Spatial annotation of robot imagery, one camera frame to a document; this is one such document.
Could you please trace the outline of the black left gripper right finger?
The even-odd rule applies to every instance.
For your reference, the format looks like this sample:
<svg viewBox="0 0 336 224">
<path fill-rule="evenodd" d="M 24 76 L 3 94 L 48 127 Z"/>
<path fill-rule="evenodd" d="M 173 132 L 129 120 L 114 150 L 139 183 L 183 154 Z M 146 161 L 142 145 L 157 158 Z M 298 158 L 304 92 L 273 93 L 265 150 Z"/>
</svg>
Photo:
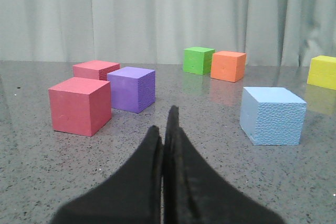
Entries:
<svg viewBox="0 0 336 224">
<path fill-rule="evenodd" d="M 172 106 L 164 144 L 164 223 L 284 223 L 220 177 L 179 126 Z"/>
</svg>

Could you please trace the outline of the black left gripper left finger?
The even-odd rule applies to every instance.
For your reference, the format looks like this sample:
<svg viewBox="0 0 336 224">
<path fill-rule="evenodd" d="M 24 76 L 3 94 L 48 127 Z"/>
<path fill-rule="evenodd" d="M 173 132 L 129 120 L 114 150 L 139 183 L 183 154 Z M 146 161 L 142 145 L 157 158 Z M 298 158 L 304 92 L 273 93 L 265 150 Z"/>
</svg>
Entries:
<svg viewBox="0 0 336 224">
<path fill-rule="evenodd" d="M 51 223 L 160 223 L 162 162 L 159 128 L 152 126 L 123 166 L 63 205 Z"/>
</svg>

